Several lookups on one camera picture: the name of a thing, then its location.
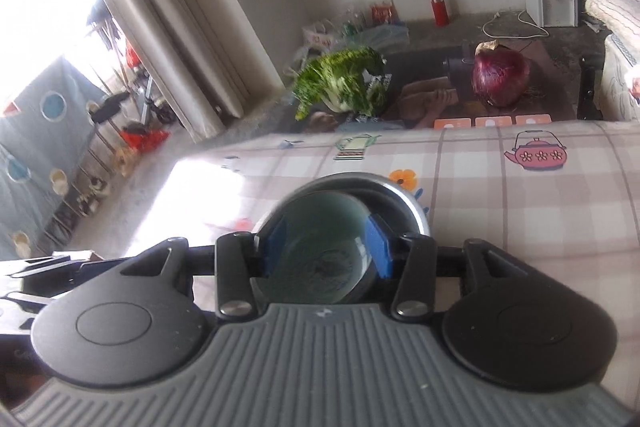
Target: striped pillow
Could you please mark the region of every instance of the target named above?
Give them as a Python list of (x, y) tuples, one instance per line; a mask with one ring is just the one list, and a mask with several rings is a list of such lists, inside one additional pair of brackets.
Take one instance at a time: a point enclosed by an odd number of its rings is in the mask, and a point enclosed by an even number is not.
[(587, 0), (585, 9), (604, 22), (640, 62), (640, 0)]

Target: gray ribbed panel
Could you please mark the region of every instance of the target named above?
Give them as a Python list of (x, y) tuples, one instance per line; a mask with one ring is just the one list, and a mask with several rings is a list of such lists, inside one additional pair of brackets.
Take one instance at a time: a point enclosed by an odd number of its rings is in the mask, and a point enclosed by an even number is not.
[(34, 427), (622, 427), (631, 418), (596, 385), (548, 396), (485, 383), (428, 328), (375, 305), (271, 305), (221, 328), (162, 382), (100, 393), (52, 380), (16, 414)]

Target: black circular joint cover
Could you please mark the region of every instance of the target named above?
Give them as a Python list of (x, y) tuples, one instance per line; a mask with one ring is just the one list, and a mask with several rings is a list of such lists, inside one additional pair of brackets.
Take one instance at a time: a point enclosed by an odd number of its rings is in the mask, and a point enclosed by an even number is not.
[(37, 355), (63, 380), (84, 387), (149, 382), (182, 367), (204, 341), (204, 317), (189, 298), (161, 277), (117, 270), (52, 302), (33, 323)]
[(609, 315), (553, 281), (497, 279), (445, 314), (447, 347), (498, 385), (550, 392), (602, 377), (616, 349)]

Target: onion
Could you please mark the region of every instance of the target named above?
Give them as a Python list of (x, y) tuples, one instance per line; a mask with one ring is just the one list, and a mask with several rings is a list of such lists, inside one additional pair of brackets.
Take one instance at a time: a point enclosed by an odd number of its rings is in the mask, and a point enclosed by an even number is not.
[(495, 107), (512, 105), (529, 84), (529, 62), (521, 53), (503, 46), (479, 51), (472, 84), (483, 102)]

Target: red thermos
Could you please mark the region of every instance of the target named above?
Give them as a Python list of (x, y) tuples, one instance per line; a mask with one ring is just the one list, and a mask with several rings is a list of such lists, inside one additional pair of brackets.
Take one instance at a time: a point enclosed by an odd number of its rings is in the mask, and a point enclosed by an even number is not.
[(447, 5), (444, 0), (431, 0), (433, 15), (436, 17), (436, 26), (446, 26), (449, 24), (449, 15), (447, 14)]

